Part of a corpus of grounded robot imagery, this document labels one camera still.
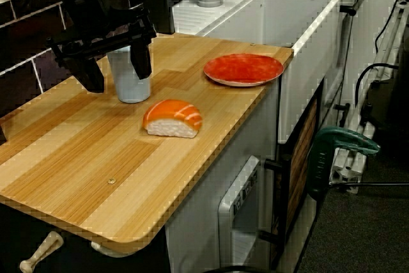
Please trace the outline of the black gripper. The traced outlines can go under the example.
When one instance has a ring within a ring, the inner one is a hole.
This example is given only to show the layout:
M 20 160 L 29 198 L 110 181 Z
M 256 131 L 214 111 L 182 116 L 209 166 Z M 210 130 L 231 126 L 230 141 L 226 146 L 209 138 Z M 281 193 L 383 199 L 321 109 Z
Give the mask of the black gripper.
M 131 64 L 139 79 L 151 75 L 148 46 L 156 32 L 149 10 L 142 6 L 127 10 L 113 8 L 109 18 L 109 29 L 81 33 L 72 25 L 46 40 L 46 47 L 52 49 L 58 63 L 74 59 L 73 75 L 92 93 L 104 92 L 104 76 L 93 58 L 117 49 L 130 46 Z

